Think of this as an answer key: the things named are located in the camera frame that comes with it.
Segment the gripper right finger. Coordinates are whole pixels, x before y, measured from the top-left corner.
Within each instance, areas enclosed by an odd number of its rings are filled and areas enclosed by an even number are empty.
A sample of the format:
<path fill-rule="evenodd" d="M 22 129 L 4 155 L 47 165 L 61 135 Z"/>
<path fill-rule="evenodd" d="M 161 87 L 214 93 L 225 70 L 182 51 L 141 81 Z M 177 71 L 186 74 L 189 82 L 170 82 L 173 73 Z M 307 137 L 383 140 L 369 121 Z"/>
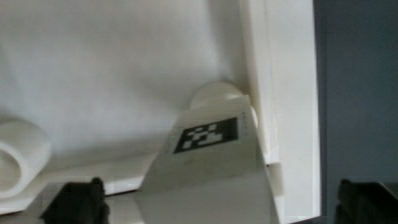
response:
<path fill-rule="evenodd" d="M 340 180 L 333 224 L 398 224 L 398 183 Z"/>

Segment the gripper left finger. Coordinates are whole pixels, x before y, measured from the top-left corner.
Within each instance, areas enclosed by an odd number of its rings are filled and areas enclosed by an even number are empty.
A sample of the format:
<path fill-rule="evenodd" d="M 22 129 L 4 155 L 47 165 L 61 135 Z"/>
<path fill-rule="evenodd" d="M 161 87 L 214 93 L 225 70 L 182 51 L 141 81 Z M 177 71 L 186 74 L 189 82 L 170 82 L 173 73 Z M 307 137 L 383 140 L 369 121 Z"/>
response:
<path fill-rule="evenodd" d="M 40 214 L 44 224 L 109 224 L 108 216 L 100 179 L 67 182 Z"/>

